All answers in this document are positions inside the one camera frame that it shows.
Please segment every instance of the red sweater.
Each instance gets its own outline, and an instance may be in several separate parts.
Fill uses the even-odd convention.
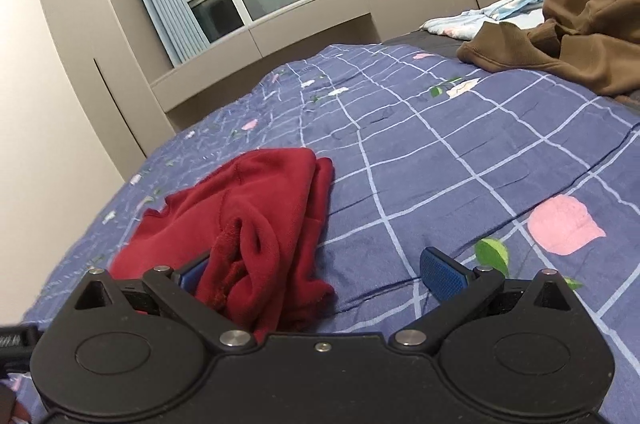
[[[211,250],[196,298],[258,340],[301,330],[334,290],[314,279],[314,257],[334,176],[308,149],[245,153],[148,210],[111,275],[180,268]]]

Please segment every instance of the brown jacket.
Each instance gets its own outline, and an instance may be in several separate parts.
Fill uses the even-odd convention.
[[[640,88],[640,0],[545,0],[545,22],[485,23],[458,57],[490,72],[544,70],[601,96]]]

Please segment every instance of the bedsheet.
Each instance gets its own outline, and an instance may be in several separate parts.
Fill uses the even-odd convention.
[[[474,264],[500,239],[511,277],[553,267],[616,358],[603,407],[640,410],[639,117],[540,72],[488,74],[411,46],[330,46],[156,151],[53,271],[25,318],[46,327],[91,266],[108,266],[146,208],[238,154],[307,146],[334,161],[318,275],[337,292],[321,332],[389,335],[435,306],[417,280],[433,245]],[[20,397],[42,414],[26,376]]]

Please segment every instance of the white wall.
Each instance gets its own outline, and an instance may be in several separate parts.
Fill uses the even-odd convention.
[[[40,0],[0,0],[0,324],[17,322],[122,185],[60,62]]]

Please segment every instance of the bolt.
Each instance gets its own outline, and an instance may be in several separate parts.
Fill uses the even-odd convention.
[[[231,348],[245,346],[251,341],[251,334],[244,330],[228,330],[220,336],[220,343]]]
[[[396,343],[402,346],[418,346],[427,340],[427,336],[420,330],[400,330],[396,334]]]
[[[328,352],[331,350],[332,346],[329,343],[316,343],[314,347],[316,352]]]

